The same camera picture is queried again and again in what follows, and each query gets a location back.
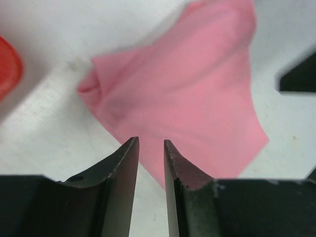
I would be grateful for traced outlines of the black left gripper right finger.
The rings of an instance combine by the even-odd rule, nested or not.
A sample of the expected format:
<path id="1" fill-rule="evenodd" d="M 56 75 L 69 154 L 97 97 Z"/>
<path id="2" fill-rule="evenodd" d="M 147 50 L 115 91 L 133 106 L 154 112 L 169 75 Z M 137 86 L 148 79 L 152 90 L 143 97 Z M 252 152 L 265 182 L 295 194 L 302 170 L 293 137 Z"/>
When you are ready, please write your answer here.
<path id="1" fill-rule="evenodd" d="M 215 179 L 164 142 L 171 237 L 313 237 L 316 174 L 301 180 Z"/>

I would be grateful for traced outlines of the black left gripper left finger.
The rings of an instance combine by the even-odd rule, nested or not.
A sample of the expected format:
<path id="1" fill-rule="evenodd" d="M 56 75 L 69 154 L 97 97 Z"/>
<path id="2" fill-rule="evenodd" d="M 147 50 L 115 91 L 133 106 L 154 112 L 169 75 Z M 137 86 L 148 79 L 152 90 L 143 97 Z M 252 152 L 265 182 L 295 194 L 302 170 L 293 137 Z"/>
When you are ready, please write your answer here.
<path id="1" fill-rule="evenodd" d="M 64 182 L 41 175 L 1 176 L 1 236 L 128 236 L 138 160 L 139 139 L 132 137 Z"/>

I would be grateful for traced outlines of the pink t shirt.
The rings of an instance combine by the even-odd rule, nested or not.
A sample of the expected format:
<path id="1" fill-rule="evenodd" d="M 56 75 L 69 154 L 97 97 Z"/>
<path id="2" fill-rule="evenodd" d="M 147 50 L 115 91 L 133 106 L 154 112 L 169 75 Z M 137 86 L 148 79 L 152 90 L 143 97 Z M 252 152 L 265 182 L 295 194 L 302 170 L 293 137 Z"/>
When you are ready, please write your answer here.
<path id="1" fill-rule="evenodd" d="M 251 0 L 199 0 L 154 43 L 95 57 L 77 87 L 120 143 L 161 185 L 163 142 L 215 178 L 237 177 L 268 142 L 251 98 Z"/>

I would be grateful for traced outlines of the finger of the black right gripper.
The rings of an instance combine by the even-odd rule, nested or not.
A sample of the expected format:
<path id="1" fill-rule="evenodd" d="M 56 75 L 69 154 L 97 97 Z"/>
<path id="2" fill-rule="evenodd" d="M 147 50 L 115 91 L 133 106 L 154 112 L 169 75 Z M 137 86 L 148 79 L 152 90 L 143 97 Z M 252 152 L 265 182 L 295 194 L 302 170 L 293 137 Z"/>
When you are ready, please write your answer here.
<path id="1" fill-rule="evenodd" d="M 276 75 L 276 90 L 280 93 L 316 92 L 316 45 L 313 44 Z"/>

